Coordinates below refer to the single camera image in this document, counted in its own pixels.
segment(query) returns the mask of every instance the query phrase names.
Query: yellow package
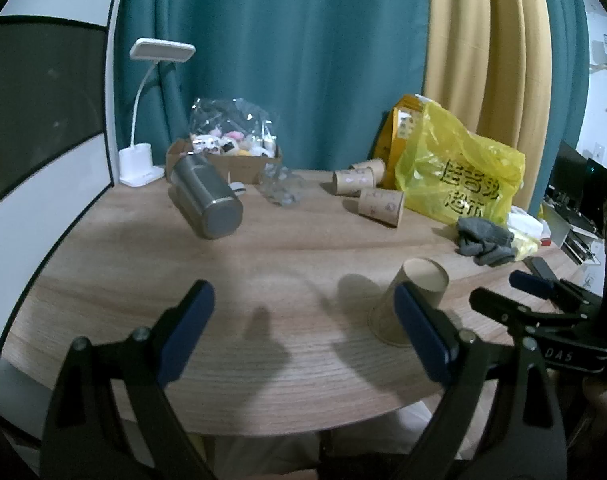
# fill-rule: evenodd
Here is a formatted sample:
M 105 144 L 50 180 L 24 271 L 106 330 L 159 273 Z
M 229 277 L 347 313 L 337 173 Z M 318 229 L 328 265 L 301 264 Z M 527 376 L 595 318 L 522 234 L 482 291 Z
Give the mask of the yellow package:
M 528 256 L 533 256 L 541 247 L 541 242 L 532 236 L 528 236 L 521 231 L 517 231 L 516 229 L 510 229 L 512 234 L 515 237 L 512 240 L 512 247 L 517 250 L 517 254 L 515 255 L 515 261 L 520 262 L 524 258 Z
M 521 186 L 525 155 L 471 134 L 435 102 L 423 105 L 395 167 L 406 207 L 446 224 L 479 216 L 505 224 Z
M 404 95 L 388 114 L 373 151 L 373 157 L 381 158 L 386 163 L 385 176 L 379 184 L 381 187 L 395 189 L 394 169 L 422 110 L 423 103 L 418 97 Z

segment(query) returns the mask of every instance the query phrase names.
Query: screw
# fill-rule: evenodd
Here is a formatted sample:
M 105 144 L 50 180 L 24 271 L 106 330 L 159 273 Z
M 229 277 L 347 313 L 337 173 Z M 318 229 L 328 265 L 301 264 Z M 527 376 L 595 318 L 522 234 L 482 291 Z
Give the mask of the screw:
M 87 337 L 76 337 L 72 342 L 72 347 L 77 352 L 80 352 L 81 350 L 84 350 L 88 346 L 88 343 L 89 343 L 89 341 L 88 341 Z
M 462 330 L 459 330 L 459 339 L 461 339 L 461 341 L 463 341 L 464 343 L 472 344 L 477 339 L 477 335 L 472 330 L 464 328 Z
M 147 326 L 140 326 L 135 328 L 133 332 L 133 339 L 139 343 L 146 341 L 150 337 L 150 329 Z
M 524 337 L 521 340 L 521 344 L 532 352 L 534 352 L 537 349 L 537 342 L 533 338 L 528 337 L 528 336 Z

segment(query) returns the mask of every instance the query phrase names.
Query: wall switch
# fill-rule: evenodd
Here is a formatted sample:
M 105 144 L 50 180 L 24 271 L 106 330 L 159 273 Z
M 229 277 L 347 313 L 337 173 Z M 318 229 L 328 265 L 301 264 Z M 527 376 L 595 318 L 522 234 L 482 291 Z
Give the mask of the wall switch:
M 605 155 L 605 147 L 601 144 L 595 144 L 595 156 L 593 157 L 599 164 L 603 164 L 603 156 Z

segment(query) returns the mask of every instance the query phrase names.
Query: upside-down paper cup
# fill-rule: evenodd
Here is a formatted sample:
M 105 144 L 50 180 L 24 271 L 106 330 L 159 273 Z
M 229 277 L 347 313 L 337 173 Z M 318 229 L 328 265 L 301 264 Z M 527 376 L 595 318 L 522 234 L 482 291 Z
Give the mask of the upside-down paper cup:
M 403 191 L 394 189 L 362 189 L 357 211 L 381 222 L 397 227 L 403 213 Z
M 406 260 L 379 303 L 370 311 L 368 324 L 373 333 L 393 346 L 410 346 L 410 340 L 394 313 L 394 290 L 403 282 L 412 282 L 427 303 L 438 308 L 450 278 L 445 269 L 427 258 Z
M 357 162 L 350 166 L 354 170 L 360 170 L 363 168 L 370 168 L 375 173 L 375 184 L 380 184 L 385 176 L 385 163 L 381 158 L 371 158 L 365 162 Z
M 366 187 L 375 187 L 375 173 L 370 168 L 335 171 L 332 184 L 336 195 L 356 196 Z

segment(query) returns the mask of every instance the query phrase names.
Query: desk lamp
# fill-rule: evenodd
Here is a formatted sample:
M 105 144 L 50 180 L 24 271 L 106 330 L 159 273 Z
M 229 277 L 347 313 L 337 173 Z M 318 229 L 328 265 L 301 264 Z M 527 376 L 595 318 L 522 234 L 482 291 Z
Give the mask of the desk lamp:
M 139 187 L 164 176 L 163 168 L 152 165 L 150 144 L 148 142 L 135 144 L 135 124 L 139 97 L 141 97 L 146 80 L 160 61 L 183 63 L 190 59 L 194 53 L 195 47 L 191 44 L 154 40 L 152 38 L 139 38 L 130 49 L 130 59 L 148 60 L 152 61 L 152 64 L 144 75 L 135 96 L 133 122 L 130 128 L 130 146 L 119 150 L 119 182 L 122 184 Z

